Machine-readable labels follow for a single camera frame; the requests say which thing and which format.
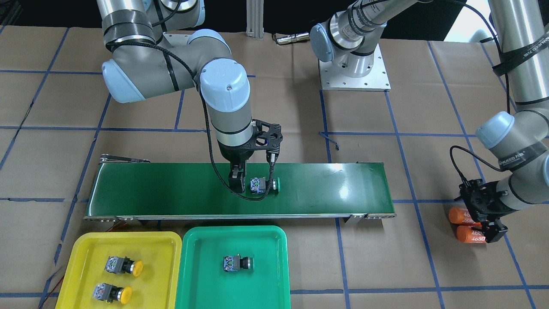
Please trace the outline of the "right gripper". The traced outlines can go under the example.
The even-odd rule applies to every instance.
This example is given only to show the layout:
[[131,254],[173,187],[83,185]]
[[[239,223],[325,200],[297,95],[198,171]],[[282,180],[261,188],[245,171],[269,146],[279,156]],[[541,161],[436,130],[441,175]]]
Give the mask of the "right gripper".
[[228,186],[238,194],[245,193],[247,160],[255,151],[266,151],[266,160],[275,163],[283,140],[282,126],[264,121],[251,121],[241,132],[218,131],[218,146],[222,156],[230,161]]

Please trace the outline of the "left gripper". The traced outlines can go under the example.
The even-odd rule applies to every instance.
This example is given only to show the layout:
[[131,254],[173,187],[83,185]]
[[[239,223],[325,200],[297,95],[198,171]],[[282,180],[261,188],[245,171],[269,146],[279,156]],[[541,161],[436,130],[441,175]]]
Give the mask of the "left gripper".
[[459,196],[455,199],[464,202],[473,221],[484,223],[488,244],[499,241],[508,232],[508,227],[499,219],[510,214],[510,207],[501,201],[504,190],[498,190],[497,184],[496,181],[468,180],[459,184]]

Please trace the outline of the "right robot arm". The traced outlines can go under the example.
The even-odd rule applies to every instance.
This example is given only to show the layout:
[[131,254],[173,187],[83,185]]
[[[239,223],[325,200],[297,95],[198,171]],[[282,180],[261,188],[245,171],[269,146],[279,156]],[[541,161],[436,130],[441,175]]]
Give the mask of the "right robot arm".
[[222,156],[230,162],[224,186],[239,197],[245,192],[247,160],[266,151],[273,173],[281,126],[254,119],[245,68],[216,31],[200,29],[185,43],[170,43],[167,32],[199,26],[202,0],[99,0],[103,41],[112,59],[102,75],[115,100],[132,103],[196,88],[208,133],[214,132]]

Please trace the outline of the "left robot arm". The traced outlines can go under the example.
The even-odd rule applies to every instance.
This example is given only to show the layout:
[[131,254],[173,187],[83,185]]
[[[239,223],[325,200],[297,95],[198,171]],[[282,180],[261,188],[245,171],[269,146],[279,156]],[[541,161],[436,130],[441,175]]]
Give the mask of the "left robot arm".
[[464,144],[449,147],[459,177],[457,201],[472,225],[459,240],[501,240],[502,217],[548,201],[548,31],[535,0],[491,0],[498,43],[495,59],[482,43],[426,42],[409,59],[390,64],[381,41],[390,19],[431,0],[355,0],[308,32],[328,90],[436,90],[463,131]]

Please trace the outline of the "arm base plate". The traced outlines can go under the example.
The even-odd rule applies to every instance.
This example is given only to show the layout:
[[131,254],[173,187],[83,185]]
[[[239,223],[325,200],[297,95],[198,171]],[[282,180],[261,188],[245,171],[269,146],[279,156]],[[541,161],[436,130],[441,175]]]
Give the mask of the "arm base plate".
[[343,55],[333,61],[318,61],[323,90],[390,91],[392,89],[379,45],[367,56]]

